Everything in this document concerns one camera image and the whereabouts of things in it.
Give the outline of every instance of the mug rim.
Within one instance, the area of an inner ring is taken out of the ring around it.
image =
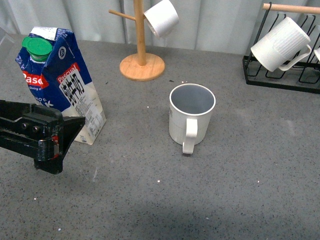
[[[202,113],[198,113],[198,114],[192,114],[192,113],[187,113],[187,112],[185,112],[185,111],[181,111],[179,108],[177,108],[177,107],[174,105],[174,103],[172,102],[171,96],[172,96],[172,93],[173,93],[176,89],[181,88],[181,87],[183,87],[183,86],[197,86],[197,87],[201,87],[201,88],[207,90],[207,91],[213,96],[213,105],[212,105],[212,107],[210,107],[209,110],[207,110],[207,111],[205,111],[205,112],[202,112]],[[196,83],[184,83],[184,84],[181,84],[181,85],[176,86],[174,89],[171,90],[170,95],[169,95],[169,99],[170,99],[170,104],[174,107],[174,109],[176,109],[179,113],[182,113],[182,114],[188,115],[188,116],[202,116],[202,115],[205,115],[205,114],[211,112],[211,111],[214,109],[215,105],[216,105],[216,97],[215,97],[214,93],[213,93],[209,88],[207,88],[207,87],[205,87],[205,86],[202,86],[202,85],[200,85],[200,84],[196,84]]]

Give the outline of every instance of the blue milk carton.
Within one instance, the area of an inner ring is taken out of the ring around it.
[[[85,117],[75,141],[93,144],[106,116],[75,34],[56,27],[34,27],[15,61],[39,104],[65,117]]]

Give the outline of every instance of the speckled countertop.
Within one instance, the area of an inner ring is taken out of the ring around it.
[[[15,57],[0,99],[34,103]],[[148,47],[156,80],[124,78],[135,45],[79,41],[107,122],[58,175],[0,148],[0,239],[320,239],[320,95],[245,83],[242,56]],[[169,94],[206,86],[216,106],[192,156],[169,135]]]

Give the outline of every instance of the black metal rack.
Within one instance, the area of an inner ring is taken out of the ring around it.
[[[265,22],[272,7],[265,11],[260,27],[255,36],[253,45],[256,44],[263,31]],[[276,17],[268,31],[270,31],[278,20],[287,17],[285,12],[277,12]],[[306,61],[300,61],[296,63],[290,70],[281,71],[279,69],[274,72],[270,72],[265,69],[253,56],[250,51],[249,55],[243,56],[242,64],[244,70],[245,81],[248,85],[286,89],[300,92],[308,92],[314,94],[320,94],[320,63],[318,58],[314,54],[314,50],[320,47],[320,25],[315,25],[316,15],[305,14],[301,28],[307,29],[306,33],[309,37],[313,37],[314,41],[311,41],[310,46],[312,52],[305,58]]]

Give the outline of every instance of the mug rack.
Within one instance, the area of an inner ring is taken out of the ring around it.
[[[120,72],[132,81],[145,82],[158,78],[166,68],[164,60],[152,53],[146,53],[144,1],[133,0],[134,16],[115,10],[109,13],[135,22],[137,53],[131,54],[120,63]]]
[[[270,2],[264,3],[262,9],[265,10],[265,13],[254,38],[253,45],[258,42],[262,31],[265,30],[264,25],[270,11],[277,11],[277,13],[275,17],[270,17],[272,24],[267,31],[270,31],[277,21],[285,18],[287,13],[299,13],[304,14],[300,27],[306,31],[311,39],[309,45],[312,47],[312,52],[288,71],[277,69],[274,72],[270,72],[258,62],[250,51],[249,55],[244,55],[242,58],[246,83],[248,85],[320,94],[320,63],[314,54],[314,50],[320,47],[320,25],[315,24],[316,15],[320,14],[320,7],[280,5]]]

